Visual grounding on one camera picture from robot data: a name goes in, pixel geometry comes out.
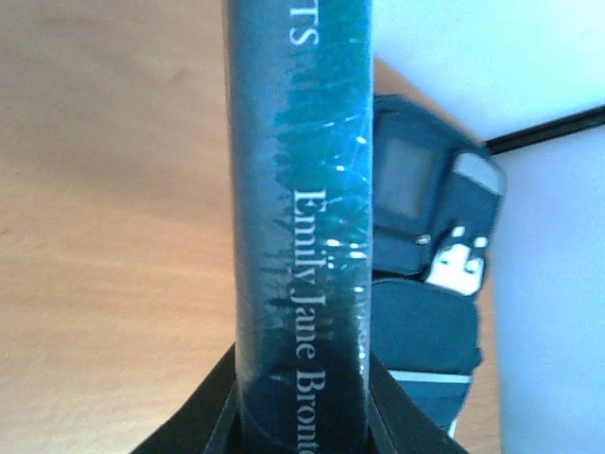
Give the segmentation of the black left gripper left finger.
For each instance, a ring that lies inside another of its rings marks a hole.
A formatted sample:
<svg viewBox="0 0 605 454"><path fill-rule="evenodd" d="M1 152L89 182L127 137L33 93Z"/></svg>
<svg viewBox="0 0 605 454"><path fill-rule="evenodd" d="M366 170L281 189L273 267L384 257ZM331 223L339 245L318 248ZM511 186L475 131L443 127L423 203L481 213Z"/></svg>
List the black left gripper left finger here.
<svg viewBox="0 0 605 454"><path fill-rule="evenodd" d="M134 448L135 454L239 451L239 416L230 347L183 405Z"/></svg>

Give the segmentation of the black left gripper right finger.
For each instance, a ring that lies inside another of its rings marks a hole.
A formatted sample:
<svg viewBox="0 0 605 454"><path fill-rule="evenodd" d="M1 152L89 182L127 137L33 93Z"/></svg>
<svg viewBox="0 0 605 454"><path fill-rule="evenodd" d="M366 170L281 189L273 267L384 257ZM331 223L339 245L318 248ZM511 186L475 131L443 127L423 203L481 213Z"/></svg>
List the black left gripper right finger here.
<svg viewBox="0 0 605 454"><path fill-rule="evenodd" d="M466 454L409 398L375 354L370 354L368 453Z"/></svg>

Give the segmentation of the dark blue Wuthering Heights book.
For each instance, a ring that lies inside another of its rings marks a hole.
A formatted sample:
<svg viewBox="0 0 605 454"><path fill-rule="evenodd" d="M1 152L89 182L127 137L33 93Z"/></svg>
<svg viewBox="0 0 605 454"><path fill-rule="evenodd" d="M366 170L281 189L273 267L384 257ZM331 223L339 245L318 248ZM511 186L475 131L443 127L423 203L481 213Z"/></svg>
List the dark blue Wuthering Heights book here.
<svg viewBox="0 0 605 454"><path fill-rule="evenodd" d="M371 9L224 5L246 453L368 444Z"/></svg>

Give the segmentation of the navy blue student backpack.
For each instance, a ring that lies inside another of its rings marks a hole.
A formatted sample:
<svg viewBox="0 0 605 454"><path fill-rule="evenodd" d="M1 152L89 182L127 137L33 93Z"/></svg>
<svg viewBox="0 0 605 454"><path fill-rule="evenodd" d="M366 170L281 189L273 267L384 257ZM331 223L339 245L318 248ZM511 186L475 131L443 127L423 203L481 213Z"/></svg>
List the navy blue student backpack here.
<svg viewBox="0 0 605 454"><path fill-rule="evenodd" d="M373 101L372 351L453 434L482 360L476 298L506 193L491 152L397 95Z"/></svg>

